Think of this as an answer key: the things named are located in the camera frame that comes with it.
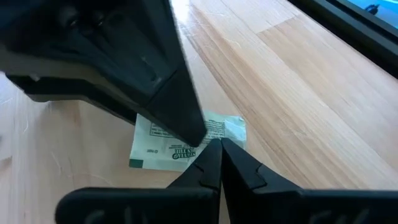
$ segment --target light wood surface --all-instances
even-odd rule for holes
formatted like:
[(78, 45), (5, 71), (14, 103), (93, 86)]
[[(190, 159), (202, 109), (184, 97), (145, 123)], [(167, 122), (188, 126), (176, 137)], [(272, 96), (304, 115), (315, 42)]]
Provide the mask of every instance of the light wood surface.
[[(286, 0), (172, 4), (202, 107), (242, 115), (250, 154), (305, 188), (398, 189), (395, 78)], [(0, 75), (0, 223), (53, 223), (80, 187), (166, 187), (180, 173), (128, 167), (133, 133)]]

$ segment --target black plastic tool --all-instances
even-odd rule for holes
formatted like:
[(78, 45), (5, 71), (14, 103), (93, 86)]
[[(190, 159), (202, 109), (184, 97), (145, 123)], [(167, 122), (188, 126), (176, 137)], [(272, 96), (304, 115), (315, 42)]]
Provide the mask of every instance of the black plastic tool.
[(85, 100), (132, 124), (139, 113), (193, 147), (205, 137), (168, 0), (15, 0), (0, 12), (0, 70), (33, 100)]
[(398, 223), (398, 192), (302, 189), (229, 139), (214, 139), (166, 189), (74, 191), (67, 223), (218, 223), (221, 180), (231, 223)]

